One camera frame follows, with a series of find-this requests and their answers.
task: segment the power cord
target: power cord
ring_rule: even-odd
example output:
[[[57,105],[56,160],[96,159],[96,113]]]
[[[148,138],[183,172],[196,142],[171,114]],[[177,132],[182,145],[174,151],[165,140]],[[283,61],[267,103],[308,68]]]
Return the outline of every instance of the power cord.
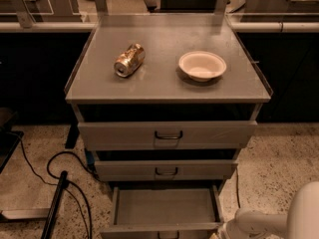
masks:
[[[238,204],[238,208],[240,209],[240,198],[239,198],[239,174],[238,174],[238,167],[236,167],[236,195],[237,195],[237,204]]]
[[[14,133],[14,132],[11,132],[11,131],[7,131],[7,132],[5,132],[5,133],[14,135],[14,136],[16,136],[16,137],[18,137],[18,138],[20,139],[20,144],[21,144],[23,156],[24,156],[24,158],[25,158],[27,164],[28,164],[29,167],[31,168],[32,172],[33,172],[37,177],[39,177],[44,184],[47,184],[47,185],[50,185],[50,186],[57,186],[57,184],[55,184],[55,183],[50,183],[50,182],[45,181],[44,178],[34,170],[32,164],[30,163],[30,161],[29,161],[29,159],[28,159],[28,157],[27,157],[27,155],[26,155],[26,151],[25,151],[25,148],[24,148],[24,144],[23,144],[22,137],[21,137],[19,134]],[[55,178],[55,179],[59,179],[58,176],[54,175],[54,174],[50,171],[50,164],[51,164],[51,162],[52,162],[56,157],[58,157],[59,155],[62,155],[62,154],[71,154],[71,155],[75,156],[75,157],[78,159],[78,161],[80,162],[80,164],[82,165],[82,167],[83,167],[87,172],[89,172],[90,174],[92,174],[95,179],[97,179],[96,174],[95,174],[94,172],[91,172],[91,171],[84,165],[84,163],[80,160],[80,158],[79,158],[75,153],[73,153],[73,152],[71,152],[71,151],[61,151],[61,152],[55,154],[53,157],[50,158],[49,162],[47,163],[47,172],[49,173],[49,175],[50,175],[51,177],[53,177],[53,178]],[[85,224],[87,237],[88,237],[89,239],[92,239],[92,237],[93,237],[93,232],[92,232],[92,231],[93,231],[93,226],[92,226],[92,214],[91,214],[91,208],[90,208],[89,201],[88,201],[86,195],[84,194],[83,190],[80,188],[79,185],[77,185],[76,183],[74,183],[73,181],[70,181],[70,180],[68,180],[68,182],[79,190],[79,192],[81,193],[82,197],[84,198],[84,200],[85,200],[85,202],[86,202],[87,209],[88,209],[88,216],[89,216],[90,231],[89,231],[88,224],[87,224],[87,222],[86,222],[86,219],[85,219],[85,216],[84,216],[84,213],[83,213],[83,210],[82,210],[82,208],[81,208],[81,204],[80,204],[79,200],[75,197],[75,195],[74,195],[73,193],[71,193],[70,190],[65,189],[65,190],[74,198],[74,200],[75,200],[76,203],[78,204],[78,207],[79,207],[79,210],[80,210],[80,213],[81,213],[83,222],[84,222],[84,224]]]

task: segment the drawer unit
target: drawer unit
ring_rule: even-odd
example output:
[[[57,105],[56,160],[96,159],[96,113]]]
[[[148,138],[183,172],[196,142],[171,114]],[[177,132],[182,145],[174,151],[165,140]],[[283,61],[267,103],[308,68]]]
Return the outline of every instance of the drawer unit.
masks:
[[[223,218],[210,187],[115,187],[112,219],[104,239],[207,239]]]
[[[212,22],[211,15],[103,17],[75,69],[67,101],[100,179],[114,190],[102,238],[208,239],[222,225],[218,193],[270,92],[226,21]],[[147,56],[119,78],[114,59],[131,41]],[[227,71],[198,83],[178,58],[202,49],[222,57]]]
[[[96,161],[102,181],[229,179],[233,160]]]
[[[88,150],[246,147],[255,121],[80,122]]]

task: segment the terrazzo floor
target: terrazzo floor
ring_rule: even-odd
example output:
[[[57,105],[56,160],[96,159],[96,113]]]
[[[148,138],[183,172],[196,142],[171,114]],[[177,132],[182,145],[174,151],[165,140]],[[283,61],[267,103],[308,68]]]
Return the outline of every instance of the terrazzo floor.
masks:
[[[23,143],[35,171],[48,182],[56,183],[47,171],[48,160],[64,150],[67,125],[17,125],[24,131]],[[319,123],[260,124],[247,148],[239,155],[238,178],[241,207],[269,214],[286,213],[295,192],[305,183],[319,180]],[[84,161],[81,138],[74,149]],[[87,195],[92,209],[93,238],[101,238],[99,229],[108,227],[111,198],[108,187],[88,174],[69,155],[59,156],[50,166],[54,174],[68,171],[68,179],[76,182]],[[225,221],[237,210],[236,174],[228,180],[220,194]],[[0,209],[49,208],[55,186],[44,184],[27,165],[19,145],[0,174]],[[85,203],[74,187],[70,191],[83,209]],[[40,238],[44,221],[0,224],[0,238]],[[52,238],[86,238],[82,216],[75,200],[65,192],[59,208]]]

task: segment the drawer front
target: drawer front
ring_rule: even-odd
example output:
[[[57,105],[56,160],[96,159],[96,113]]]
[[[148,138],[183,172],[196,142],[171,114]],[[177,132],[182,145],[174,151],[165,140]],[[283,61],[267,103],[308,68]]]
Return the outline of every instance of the drawer front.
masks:
[[[158,226],[153,227],[153,231],[143,231],[145,229],[141,228],[142,231],[138,229],[132,231],[132,228],[127,227],[102,229],[101,236],[103,239],[208,239],[214,232],[211,226],[207,230],[190,230],[191,227],[184,228],[188,230],[180,230],[179,226],[166,228],[171,229],[171,231],[160,231]]]
[[[237,163],[232,160],[96,161],[102,181],[224,180]]]
[[[80,122],[87,150],[243,148],[255,121]]]

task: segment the drawer handle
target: drawer handle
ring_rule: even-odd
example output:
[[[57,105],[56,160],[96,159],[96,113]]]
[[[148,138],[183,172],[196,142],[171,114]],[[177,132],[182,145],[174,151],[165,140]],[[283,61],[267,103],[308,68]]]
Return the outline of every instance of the drawer handle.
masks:
[[[171,136],[171,135],[159,135],[159,133],[156,131],[155,136],[157,139],[181,139],[182,138],[182,130],[179,132],[179,135],[177,136]]]
[[[174,171],[167,171],[167,172],[159,172],[159,169],[156,168],[156,175],[159,175],[159,176],[174,176],[174,175],[177,175],[178,174],[178,167],[175,168]]]
[[[171,237],[171,238],[166,238],[165,237],[165,239],[178,239],[179,238],[179,231],[177,231],[177,233],[176,233],[176,237]]]

